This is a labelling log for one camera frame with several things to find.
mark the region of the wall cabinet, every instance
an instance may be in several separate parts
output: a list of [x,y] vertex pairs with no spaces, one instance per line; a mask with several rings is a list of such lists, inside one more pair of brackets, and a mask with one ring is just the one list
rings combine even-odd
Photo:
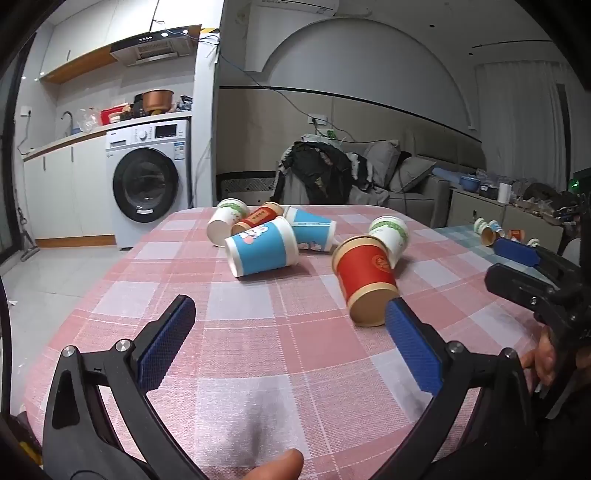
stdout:
[[223,0],[160,0],[150,31],[189,25],[219,28],[222,8]]
[[47,46],[40,76],[105,46],[117,3],[118,0],[103,0],[57,24]]
[[158,0],[119,0],[105,43],[149,32],[157,4]]

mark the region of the sofa cushion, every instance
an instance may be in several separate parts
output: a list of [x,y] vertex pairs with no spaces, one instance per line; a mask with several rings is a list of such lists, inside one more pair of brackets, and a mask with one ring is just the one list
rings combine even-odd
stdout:
[[434,166],[435,162],[426,158],[407,158],[392,177],[388,190],[394,193],[409,192],[431,173]]
[[375,142],[363,154],[374,167],[374,184],[387,189],[400,156],[400,147],[392,142]]

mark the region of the gray tile floor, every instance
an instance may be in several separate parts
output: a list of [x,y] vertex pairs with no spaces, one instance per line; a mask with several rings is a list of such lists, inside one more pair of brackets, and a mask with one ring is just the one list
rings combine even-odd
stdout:
[[2,276],[12,324],[12,413],[27,374],[76,303],[126,252],[117,247],[47,248]]

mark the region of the kitchen counter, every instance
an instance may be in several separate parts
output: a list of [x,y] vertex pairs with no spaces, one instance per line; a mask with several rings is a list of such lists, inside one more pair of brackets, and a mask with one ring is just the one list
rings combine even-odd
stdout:
[[160,122],[165,120],[176,120],[179,118],[190,118],[192,116],[192,112],[185,111],[185,112],[174,112],[174,113],[162,113],[161,115],[151,115],[151,116],[143,116],[141,118],[132,118],[131,120],[124,120],[122,122],[117,122],[115,124],[103,125],[99,128],[94,129],[92,132],[84,133],[81,132],[76,135],[70,135],[69,137],[60,138],[55,142],[50,144],[44,145],[43,147],[36,148],[35,150],[30,150],[27,152],[25,156],[23,156],[22,160],[27,161],[31,160],[32,158],[36,158],[39,155],[46,154],[50,151],[57,150],[61,147],[67,147],[68,145],[73,145],[78,142],[82,142],[84,140],[89,140],[95,137],[102,137],[106,135],[109,130],[115,130],[118,128],[123,127],[131,127],[133,125],[140,125],[140,124],[147,124],[152,122]]

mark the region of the green and white paper cup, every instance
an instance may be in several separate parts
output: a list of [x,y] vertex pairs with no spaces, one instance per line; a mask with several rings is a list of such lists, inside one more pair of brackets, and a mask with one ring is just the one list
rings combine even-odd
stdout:
[[241,200],[224,199],[207,223],[207,238],[217,247],[224,246],[224,240],[232,236],[232,227],[250,214],[250,209]]
[[390,266],[394,268],[410,240],[410,231],[406,223],[395,216],[379,217],[369,226],[369,234],[386,245]]

